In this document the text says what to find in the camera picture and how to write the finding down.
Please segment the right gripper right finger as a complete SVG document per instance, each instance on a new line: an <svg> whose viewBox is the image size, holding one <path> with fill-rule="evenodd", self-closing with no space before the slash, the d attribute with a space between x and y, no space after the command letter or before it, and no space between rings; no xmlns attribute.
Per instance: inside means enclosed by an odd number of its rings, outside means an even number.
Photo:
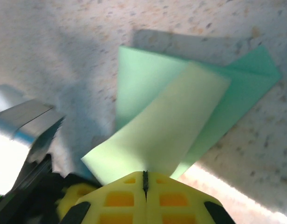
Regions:
<svg viewBox="0 0 287 224"><path fill-rule="evenodd" d="M148 224L233 224L221 202L155 172L146 172Z"/></svg>

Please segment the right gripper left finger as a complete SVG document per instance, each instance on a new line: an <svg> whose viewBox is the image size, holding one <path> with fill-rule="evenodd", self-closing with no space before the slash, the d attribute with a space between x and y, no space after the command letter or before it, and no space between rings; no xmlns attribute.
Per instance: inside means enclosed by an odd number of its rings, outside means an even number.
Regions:
<svg viewBox="0 0 287 224"><path fill-rule="evenodd" d="M63 224L146 223L146 172L133 172L81 197Z"/></svg>

